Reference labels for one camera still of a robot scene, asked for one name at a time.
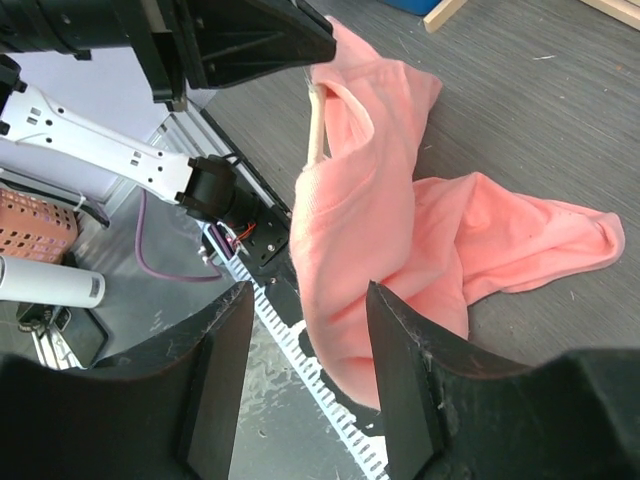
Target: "wooden board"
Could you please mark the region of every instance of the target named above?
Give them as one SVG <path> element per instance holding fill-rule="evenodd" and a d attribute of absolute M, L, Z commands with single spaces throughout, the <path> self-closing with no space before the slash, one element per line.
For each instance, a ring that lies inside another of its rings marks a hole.
<path fill-rule="evenodd" d="M 424 17 L 424 26 L 427 32 L 433 33 L 438 30 L 466 2 L 467 0 L 442 0 L 436 8 Z"/>
<path fill-rule="evenodd" d="M 587 5 L 640 30 L 640 0 L 582 0 Z"/>

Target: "wooden stick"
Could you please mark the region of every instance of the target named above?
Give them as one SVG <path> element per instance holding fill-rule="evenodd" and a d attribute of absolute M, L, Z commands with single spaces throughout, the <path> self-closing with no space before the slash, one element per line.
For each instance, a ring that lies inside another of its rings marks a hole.
<path fill-rule="evenodd" d="M 305 168 L 311 168 L 324 160 L 324 107 L 327 101 L 327 87 L 324 85 L 309 85 L 309 100 L 311 101 L 311 125 L 309 127 L 309 150 Z"/>
<path fill-rule="evenodd" d="M 640 7 L 627 0 L 582 0 L 587 5 L 640 30 Z"/>
<path fill-rule="evenodd" d="M 424 17 L 424 26 L 427 32 L 433 33 L 438 30 L 466 2 L 467 0 L 442 0 Z"/>

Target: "white wall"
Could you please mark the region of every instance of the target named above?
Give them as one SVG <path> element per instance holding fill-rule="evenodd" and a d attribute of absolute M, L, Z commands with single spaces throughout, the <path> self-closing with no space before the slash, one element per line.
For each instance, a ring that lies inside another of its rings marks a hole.
<path fill-rule="evenodd" d="M 168 115 L 153 103 L 151 88 L 130 48 L 96 50 L 93 60 L 79 62 L 57 53 L 12 55 L 22 78 L 69 110 L 139 140 L 148 140 Z M 198 92 L 206 104 L 213 92 Z M 104 198 L 116 177 L 75 158 L 0 140 L 0 166 Z"/>

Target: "black cable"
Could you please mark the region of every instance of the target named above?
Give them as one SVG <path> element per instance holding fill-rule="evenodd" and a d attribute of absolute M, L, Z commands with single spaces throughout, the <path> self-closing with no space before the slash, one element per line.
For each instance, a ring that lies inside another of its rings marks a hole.
<path fill-rule="evenodd" d="M 27 187 L 24 185 L 20 185 L 19 183 L 15 183 L 12 182 L 10 180 L 5 180 L 4 178 L 0 178 L 0 183 L 3 183 L 4 185 L 6 185 L 7 187 L 9 187 L 12 190 L 16 190 L 18 192 L 22 192 L 22 193 L 29 193 L 31 195 L 38 195 L 38 196 L 42 196 L 45 198 L 48 198 L 50 200 L 56 201 L 56 202 L 61 202 L 64 203 L 65 205 L 69 205 L 71 207 L 76 207 L 77 204 L 72 202 L 71 200 L 64 198 L 64 197 L 60 197 L 58 195 L 54 195 L 54 194 L 50 194 L 50 193 L 45 193 L 42 192 L 36 188 L 31 188 L 31 187 Z M 83 211 L 84 213 L 86 213 L 87 215 L 89 215 L 91 218 L 93 218 L 95 221 L 97 221 L 100 225 L 102 225 L 105 228 L 109 228 L 109 226 L 111 225 L 111 222 L 108 219 L 105 219 L 102 215 L 100 215 L 100 213 L 98 213 L 93 207 L 91 207 L 90 205 L 81 205 L 80 206 L 80 210 Z"/>

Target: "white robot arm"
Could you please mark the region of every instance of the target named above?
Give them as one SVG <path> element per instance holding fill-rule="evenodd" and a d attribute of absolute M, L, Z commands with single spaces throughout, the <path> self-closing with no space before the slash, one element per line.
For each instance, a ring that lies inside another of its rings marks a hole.
<path fill-rule="evenodd" d="M 170 204 L 178 203 L 176 195 L 186 191 L 193 173 L 189 156 L 158 150 L 93 123 L 33 85 L 9 96 L 0 121 L 9 126 L 5 140 L 79 158 L 132 180 Z"/>

